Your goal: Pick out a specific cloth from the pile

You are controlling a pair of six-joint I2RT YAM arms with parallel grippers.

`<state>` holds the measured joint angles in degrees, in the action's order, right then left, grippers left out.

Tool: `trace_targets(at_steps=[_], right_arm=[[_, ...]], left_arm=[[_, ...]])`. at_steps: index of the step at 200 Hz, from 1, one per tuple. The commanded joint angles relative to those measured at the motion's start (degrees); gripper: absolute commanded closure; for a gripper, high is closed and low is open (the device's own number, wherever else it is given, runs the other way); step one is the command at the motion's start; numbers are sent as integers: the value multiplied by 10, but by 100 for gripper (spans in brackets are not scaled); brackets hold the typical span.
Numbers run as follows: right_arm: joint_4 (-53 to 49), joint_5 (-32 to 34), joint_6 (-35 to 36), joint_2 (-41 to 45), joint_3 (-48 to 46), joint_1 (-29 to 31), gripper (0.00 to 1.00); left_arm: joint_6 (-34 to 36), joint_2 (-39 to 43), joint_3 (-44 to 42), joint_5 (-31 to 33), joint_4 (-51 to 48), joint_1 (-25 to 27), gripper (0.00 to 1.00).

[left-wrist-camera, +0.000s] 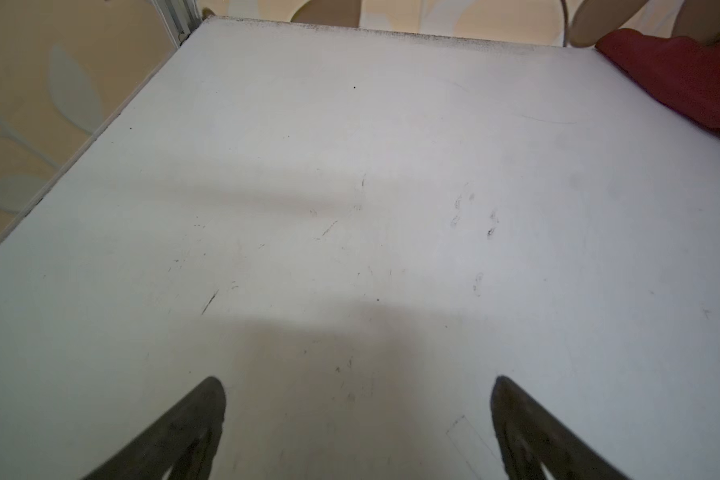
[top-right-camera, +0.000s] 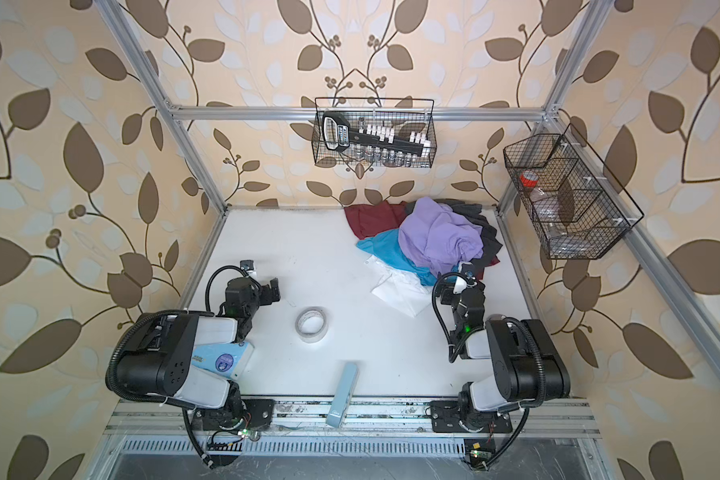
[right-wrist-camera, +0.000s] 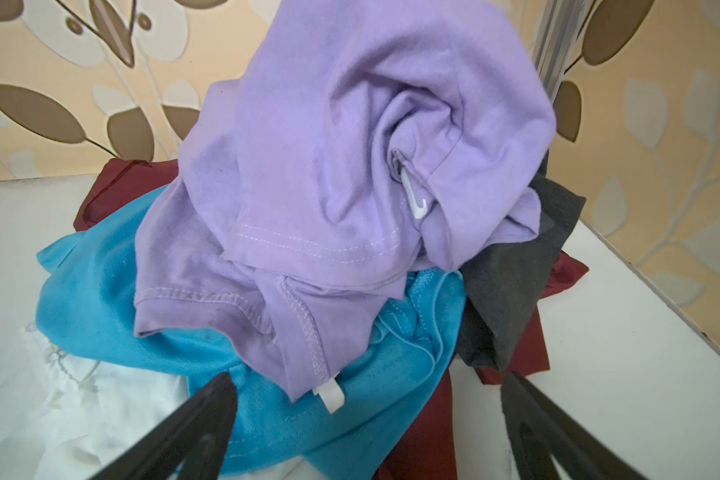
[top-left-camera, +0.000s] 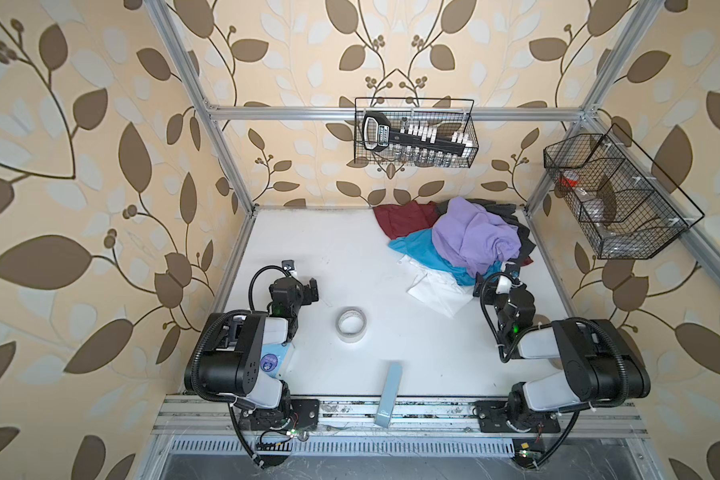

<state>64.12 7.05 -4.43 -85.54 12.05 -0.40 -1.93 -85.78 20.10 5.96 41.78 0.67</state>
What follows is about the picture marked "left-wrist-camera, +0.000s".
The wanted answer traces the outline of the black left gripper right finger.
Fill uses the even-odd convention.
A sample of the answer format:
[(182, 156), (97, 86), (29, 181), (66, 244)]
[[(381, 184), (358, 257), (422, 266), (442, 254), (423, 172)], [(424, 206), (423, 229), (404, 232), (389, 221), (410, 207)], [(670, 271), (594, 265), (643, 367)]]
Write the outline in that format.
[(496, 378), (490, 406), (510, 479), (627, 478), (511, 378)]

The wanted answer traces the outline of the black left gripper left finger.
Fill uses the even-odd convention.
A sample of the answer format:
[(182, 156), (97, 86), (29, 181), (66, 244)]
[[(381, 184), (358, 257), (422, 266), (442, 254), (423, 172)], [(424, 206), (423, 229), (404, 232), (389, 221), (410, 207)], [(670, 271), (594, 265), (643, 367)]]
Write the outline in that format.
[(209, 376), (88, 479), (208, 479), (222, 435), (226, 394)]

